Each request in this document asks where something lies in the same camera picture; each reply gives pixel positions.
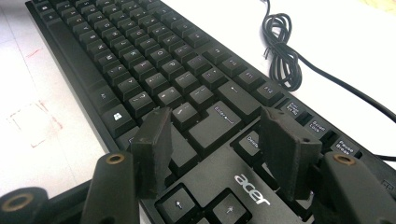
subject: keyboard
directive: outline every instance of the keyboard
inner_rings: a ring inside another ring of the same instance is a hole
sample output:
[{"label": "keyboard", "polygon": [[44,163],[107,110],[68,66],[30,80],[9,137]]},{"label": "keyboard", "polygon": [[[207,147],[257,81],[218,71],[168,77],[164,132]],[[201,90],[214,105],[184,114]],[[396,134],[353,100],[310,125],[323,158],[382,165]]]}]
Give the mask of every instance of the keyboard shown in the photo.
[{"label": "keyboard", "polygon": [[[363,161],[396,199],[396,174],[366,148],[157,0],[26,3],[54,59],[110,152],[126,150],[148,114],[171,107],[167,189],[141,200],[152,223],[313,223],[288,201],[258,148],[273,107],[323,145]],[[50,200],[52,223],[79,220],[89,182]]]}]

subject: black cable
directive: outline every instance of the black cable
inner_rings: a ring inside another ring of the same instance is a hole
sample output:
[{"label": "black cable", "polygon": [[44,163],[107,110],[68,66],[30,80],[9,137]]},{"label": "black cable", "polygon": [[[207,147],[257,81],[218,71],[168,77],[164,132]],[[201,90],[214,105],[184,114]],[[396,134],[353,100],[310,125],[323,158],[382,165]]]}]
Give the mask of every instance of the black cable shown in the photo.
[{"label": "black cable", "polygon": [[[265,13],[264,20],[262,21],[262,34],[265,42],[268,44],[268,48],[265,50],[264,56],[265,59],[267,59],[270,52],[273,54],[273,60],[269,71],[269,77],[273,81],[287,91],[298,90],[303,81],[302,71],[298,64],[300,59],[310,69],[352,92],[396,123],[396,115],[392,111],[351,85],[315,67],[296,50],[289,47],[287,43],[292,29],[290,17],[285,13],[269,15],[271,7],[270,0],[262,1],[267,3],[267,11]],[[396,161],[396,157],[378,157],[384,161]]]}]

